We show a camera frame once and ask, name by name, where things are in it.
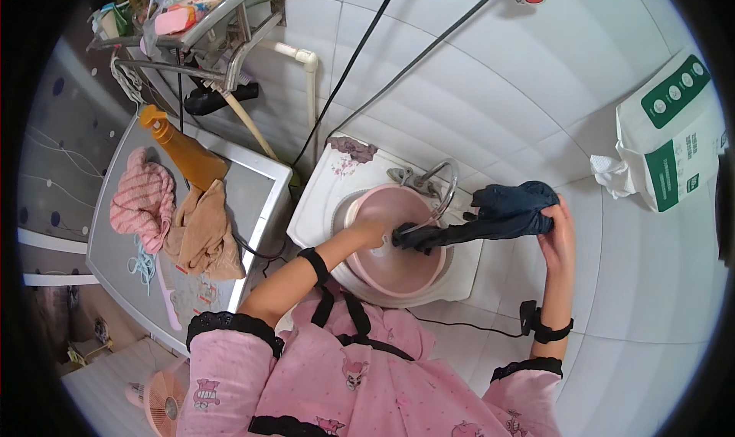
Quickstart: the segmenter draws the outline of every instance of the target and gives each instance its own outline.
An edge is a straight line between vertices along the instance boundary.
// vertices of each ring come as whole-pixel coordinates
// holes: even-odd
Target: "green label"
[[[696,174],[692,178],[686,181],[686,192],[691,193],[698,186],[699,186],[699,174]]]
[[[679,202],[674,141],[669,140],[655,152],[648,153],[645,162],[653,181],[653,190],[656,192],[658,211],[666,211]]]
[[[709,82],[709,72],[697,56],[689,56],[679,69],[651,89],[641,99],[641,106],[656,126],[663,128],[691,102]]]

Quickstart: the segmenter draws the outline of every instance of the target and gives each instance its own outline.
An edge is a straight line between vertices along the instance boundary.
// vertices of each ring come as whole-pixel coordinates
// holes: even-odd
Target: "dark blue cloth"
[[[428,253],[433,247],[447,246],[473,239],[513,239],[549,232],[554,221],[541,210],[559,203],[554,190],[543,182],[531,181],[519,186],[488,185],[475,191],[473,207],[477,215],[465,212],[465,224],[447,228],[426,226],[401,235],[400,232],[416,225],[404,223],[393,231],[392,242],[403,249],[417,249]]]

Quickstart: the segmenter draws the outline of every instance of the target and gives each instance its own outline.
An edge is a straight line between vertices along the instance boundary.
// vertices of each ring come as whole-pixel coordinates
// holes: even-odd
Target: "pink soap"
[[[186,6],[159,14],[154,21],[154,27],[156,35],[168,35],[186,30],[195,23],[194,8]]]

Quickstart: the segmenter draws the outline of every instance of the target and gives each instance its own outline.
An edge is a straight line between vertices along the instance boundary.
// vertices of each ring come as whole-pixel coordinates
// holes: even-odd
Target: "shelf rack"
[[[271,15],[258,27],[252,29],[248,23],[246,8],[260,3],[271,3]],[[236,27],[230,22],[237,20]],[[228,91],[237,88],[243,61],[253,47],[277,25],[285,25],[285,0],[222,0],[219,5],[209,11],[199,22],[181,35],[161,36],[156,46],[164,49],[180,49],[184,53],[194,52],[201,59],[201,68],[195,69],[185,65],[173,65],[167,62],[133,61],[117,59],[116,65],[143,67],[157,70],[187,74],[205,80],[221,83]],[[94,38],[88,49],[111,49],[118,46],[140,46],[142,36],[126,36],[100,40]],[[227,62],[225,73],[212,67],[227,50],[233,54]]]

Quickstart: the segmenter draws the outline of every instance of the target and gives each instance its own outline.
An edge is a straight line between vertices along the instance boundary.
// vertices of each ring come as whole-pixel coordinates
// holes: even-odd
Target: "light blue cord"
[[[156,254],[149,254],[142,249],[142,241],[138,234],[133,236],[133,242],[138,248],[138,257],[128,258],[128,272],[134,275],[140,271],[140,283],[148,288],[148,296],[151,296],[151,280],[156,274]],[[133,268],[130,268],[130,260],[133,260]]]

